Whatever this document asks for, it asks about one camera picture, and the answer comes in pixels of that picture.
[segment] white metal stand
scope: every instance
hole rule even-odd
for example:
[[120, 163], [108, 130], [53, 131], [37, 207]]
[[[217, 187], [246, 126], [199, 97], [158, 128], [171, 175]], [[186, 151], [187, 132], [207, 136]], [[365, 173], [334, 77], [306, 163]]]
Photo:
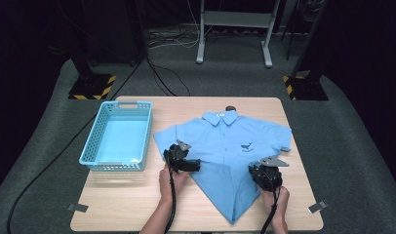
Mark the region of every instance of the white metal stand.
[[271, 68], [273, 63], [268, 50], [271, 33], [277, 16], [278, 5], [280, 0], [275, 0], [272, 13], [235, 13], [235, 12], [216, 12], [205, 11], [205, 0], [201, 0], [201, 21], [200, 21], [200, 38], [197, 55], [197, 63], [204, 61], [205, 50], [205, 25], [223, 25], [223, 26], [243, 26], [243, 27], [261, 27], [268, 28], [265, 40], [261, 42], [262, 53], [264, 54], [265, 66]]

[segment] gray carpet floor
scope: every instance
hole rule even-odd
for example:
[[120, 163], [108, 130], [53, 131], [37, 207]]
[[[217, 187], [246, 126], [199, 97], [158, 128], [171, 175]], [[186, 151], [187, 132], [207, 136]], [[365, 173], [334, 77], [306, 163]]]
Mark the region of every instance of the gray carpet floor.
[[[189, 91], [196, 97], [282, 101], [315, 198], [330, 205], [321, 212], [324, 228], [318, 233], [396, 233], [396, 184], [360, 117], [327, 77], [321, 78], [321, 84], [328, 101], [289, 99], [283, 76], [292, 72], [297, 50], [286, 60], [288, 38], [280, 41], [280, 36], [270, 42], [271, 69], [263, 64], [262, 38], [254, 36], [207, 43], [203, 64], [195, 63], [196, 45], [150, 49], [148, 56], [155, 65], [177, 73], [188, 90], [175, 73], [156, 68], [178, 96], [188, 96]], [[93, 70], [117, 77], [107, 99], [166, 95], [145, 60], [127, 80], [135, 68], [99, 64]], [[77, 77], [73, 63], [67, 61], [38, 128], [0, 186], [0, 233], [7, 233], [14, 202], [38, 175], [14, 209], [12, 233], [73, 232], [69, 227], [73, 213], [66, 208], [78, 202], [89, 171], [78, 161], [93, 122], [85, 125], [103, 102], [68, 99]]]

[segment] black stand base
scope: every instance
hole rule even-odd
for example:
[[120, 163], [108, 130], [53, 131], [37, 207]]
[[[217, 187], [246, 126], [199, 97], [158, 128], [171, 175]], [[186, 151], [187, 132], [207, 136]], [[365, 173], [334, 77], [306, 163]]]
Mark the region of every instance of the black stand base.
[[283, 80], [292, 100], [329, 100], [319, 82], [312, 82], [301, 76], [284, 76]]
[[69, 92], [69, 99], [105, 99], [116, 77], [110, 74], [79, 76]]

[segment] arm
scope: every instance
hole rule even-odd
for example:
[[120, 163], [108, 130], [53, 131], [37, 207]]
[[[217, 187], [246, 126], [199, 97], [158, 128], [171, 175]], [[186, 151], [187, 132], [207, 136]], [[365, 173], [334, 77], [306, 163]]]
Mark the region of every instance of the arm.
[[[258, 188], [264, 203], [265, 210], [269, 214], [271, 212], [271, 206], [274, 204], [274, 196], [272, 192], [264, 191], [262, 188]], [[287, 222], [285, 219], [287, 205], [289, 203], [290, 192], [286, 187], [281, 186], [280, 196], [277, 201], [277, 210], [271, 220], [274, 234], [286, 234], [288, 233]]]
[[[179, 174], [173, 173], [177, 196], [180, 193], [187, 176], [188, 172]], [[165, 168], [159, 173], [159, 185], [161, 190], [161, 200], [159, 200], [155, 212], [141, 229], [140, 234], [163, 234], [165, 232], [165, 227], [169, 221], [173, 204], [170, 175], [167, 164], [165, 164]]]

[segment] tape piece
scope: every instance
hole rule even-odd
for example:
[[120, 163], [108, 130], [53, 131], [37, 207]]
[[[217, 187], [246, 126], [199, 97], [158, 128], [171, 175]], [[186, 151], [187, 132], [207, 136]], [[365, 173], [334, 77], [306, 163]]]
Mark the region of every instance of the tape piece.
[[325, 201], [321, 201], [316, 203], [308, 208], [308, 210], [313, 214], [315, 212], [322, 211], [323, 209], [327, 208], [329, 205]]
[[85, 213], [88, 210], [88, 208], [89, 208], [88, 206], [81, 205], [81, 204], [76, 204], [76, 205], [70, 204], [67, 207], [67, 210], [71, 211], [71, 212], [82, 212], [82, 213]]

